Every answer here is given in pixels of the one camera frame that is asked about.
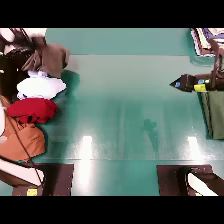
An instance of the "yellow sticker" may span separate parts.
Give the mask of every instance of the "yellow sticker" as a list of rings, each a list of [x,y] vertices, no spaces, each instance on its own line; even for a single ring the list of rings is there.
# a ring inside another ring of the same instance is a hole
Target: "yellow sticker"
[[[206,91],[205,84],[197,84],[197,85],[194,85],[194,90],[196,92],[207,92]]]
[[[27,196],[37,196],[37,189],[28,189]]]

